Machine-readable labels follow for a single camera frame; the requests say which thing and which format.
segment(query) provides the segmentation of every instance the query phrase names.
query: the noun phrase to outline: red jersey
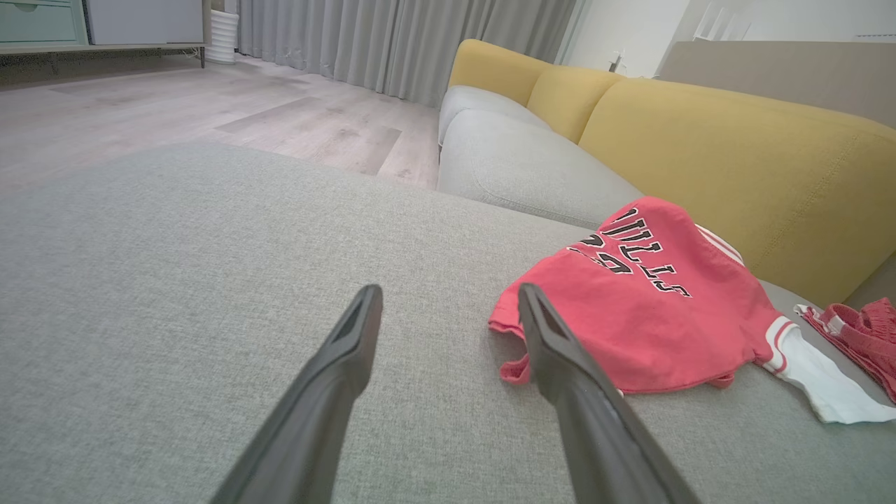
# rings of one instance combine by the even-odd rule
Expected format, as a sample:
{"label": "red jersey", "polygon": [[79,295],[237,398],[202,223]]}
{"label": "red jersey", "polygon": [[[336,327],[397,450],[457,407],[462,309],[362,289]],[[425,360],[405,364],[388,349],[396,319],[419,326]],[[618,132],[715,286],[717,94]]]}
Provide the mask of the red jersey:
{"label": "red jersey", "polygon": [[[880,405],[802,339],[741,256],[684,209],[644,197],[538,262],[498,299],[491,329],[523,337],[517,294],[537,284],[625,393],[728,387],[745,362],[802,388],[824,421],[888,421]],[[529,355],[501,367],[529,381]]]}

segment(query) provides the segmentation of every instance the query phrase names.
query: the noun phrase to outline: yellow sofa cushion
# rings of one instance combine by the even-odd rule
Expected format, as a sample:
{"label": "yellow sofa cushion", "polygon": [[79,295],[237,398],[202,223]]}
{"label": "yellow sofa cushion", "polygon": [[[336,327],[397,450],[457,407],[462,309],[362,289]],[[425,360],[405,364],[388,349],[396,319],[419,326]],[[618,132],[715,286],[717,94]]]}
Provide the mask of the yellow sofa cushion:
{"label": "yellow sofa cushion", "polygon": [[624,78],[603,70],[553,65],[538,77],[527,107],[555,132],[578,143],[600,97]]}
{"label": "yellow sofa cushion", "polygon": [[861,117],[648,79],[604,94],[582,149],[682,205],[753,273],[826,306],[896,249],[896,131]]}
{"label": "yellow sofa cushion", "polygon": [[525,107],[535,81],[551,66],[482,40],[466,39],[454,55],[448,87],[477,87],[503,94]]}

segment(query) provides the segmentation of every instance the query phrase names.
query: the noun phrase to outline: laminate flooring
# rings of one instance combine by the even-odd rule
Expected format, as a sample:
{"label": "laminate flooring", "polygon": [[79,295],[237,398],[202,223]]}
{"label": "laminate flooring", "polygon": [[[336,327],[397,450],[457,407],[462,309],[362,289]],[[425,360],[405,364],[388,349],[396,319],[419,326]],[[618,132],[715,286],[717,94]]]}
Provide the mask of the laminate flooring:
{"label": "laminate flooring", "polygon": [[190,142],[244,145],[435,188],[435,109],[248,56],[204,70],[188,56],[91,65],[96,72],[60,61],[59,75],[46,80],[46,63],[0,69],[0,197]]}

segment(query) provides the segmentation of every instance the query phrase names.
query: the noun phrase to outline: red crochet fabric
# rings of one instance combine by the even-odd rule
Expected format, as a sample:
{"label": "red crochet fabric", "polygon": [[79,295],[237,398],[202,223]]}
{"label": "red crochet fabric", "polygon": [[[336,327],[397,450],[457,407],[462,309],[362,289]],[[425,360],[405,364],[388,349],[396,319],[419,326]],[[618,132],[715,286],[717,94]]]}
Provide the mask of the red crochet fabric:
{"label": "red crochet fabric", "polygon": [[797,307],[797,312],[881,384],[896,403],[896,308],[890,300],[868,303],[861,311],[832,304],[823,313],[812,307]]}

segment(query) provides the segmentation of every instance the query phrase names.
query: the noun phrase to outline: gray fabric upholstery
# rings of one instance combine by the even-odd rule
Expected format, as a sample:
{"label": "gray fabric upholstery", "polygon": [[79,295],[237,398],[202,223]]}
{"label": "gray fabric upholstery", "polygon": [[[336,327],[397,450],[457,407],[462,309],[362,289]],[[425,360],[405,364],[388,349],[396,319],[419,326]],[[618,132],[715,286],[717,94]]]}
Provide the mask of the gray fabric upholstery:
{"label": "gray fabric upholstery", "polygon": [[643,196],[561,135],[481,110],[452,121],[439,165],[439,191],[590,230]]}
{"label": "gray fabric upholstery", "polygon": [[[554,412],[497,376],[523,345],[486,319],[589,232],[217,144],[0,199],[0,502],[207,501],[367,282],[383,324],[333,501],[571,502]],[[822,425],[755,366],[628,401],[704,502],[896,492],[896,426]]]}
{"label": "gray fabric upholstery", "polygon": [[452,86],[445,93],[439,110],[439,145],[443,144],[448,125],[463,110],[487,110],[551,131],[545,121],[506,96],[471,86]]}
{"label": "gray fabric upholstery", "polygon": [[896,254],[893,254],[874,271],[874,274],[862,282],[849,298],[846,304],[855,309],[862,309],[866,304],[889,298],[896,302]]}

